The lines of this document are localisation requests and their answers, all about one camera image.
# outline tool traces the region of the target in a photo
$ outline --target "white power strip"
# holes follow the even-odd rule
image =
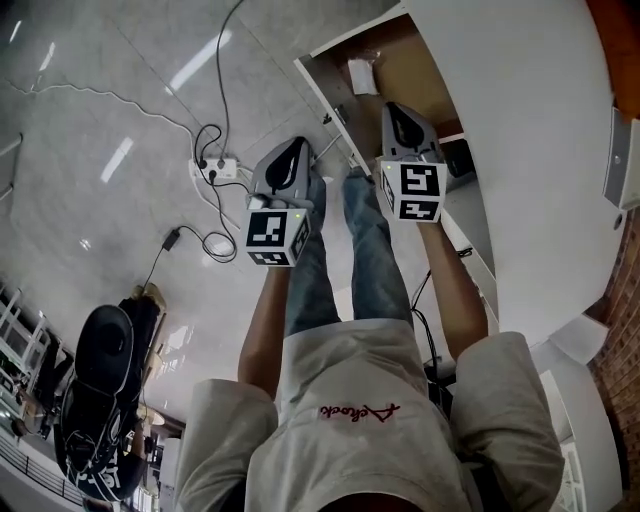
[[[223,160],[224,166],[222,168],[218,167],[219,158],[207,158],[205,162],[207,166],[204,169],[198,169],[195,162],[193,160],[189,160],[189,174],[191,174],[194,178],[202,178],[202,174],[205,175],[207,179],[209,179],[209,172],[214,170],[216,171],[216,178],[225,179],[225,180],[235,180],[238,177],[238,162],[235,158],[225,158]]]

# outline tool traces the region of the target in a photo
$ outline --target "dark hair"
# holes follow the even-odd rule
[[[82,506],[86,512],[113,512],[113,506],[108,501],[94,500],[93,498],[84,498]]]
[[[29,433],[24,421],[15,419],[11,420],[11,432],[13,432],[13,435],[16,437],[23,437]]]

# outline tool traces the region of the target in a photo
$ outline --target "white packet in drawer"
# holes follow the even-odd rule
[[[350,59],[348,66],[354,94],[379,94],[376,81],[373,78],[371,61],[365,59]]]

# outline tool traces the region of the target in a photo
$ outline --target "metal railing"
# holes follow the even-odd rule
[[[2,437],[0,437],[0,456],[45,489],[75,505],[82,506],[82,495],[73,484],[43,468]]]

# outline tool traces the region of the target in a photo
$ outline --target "blue denim pant leg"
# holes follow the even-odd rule
[[[389,223],[380,211],[374,181],[357,167],[345,179],[343,193],[344,215],[353,238],[354,318],[395,318],[413,327],[409,296],[393,255]]]
[[[310,172],[309,199],[311,234],[291,273],[285,337],[315,327],[340,322],[327,275],[327,253],[322,240],[322,225],[327,205],[327,186],[314,171]]]

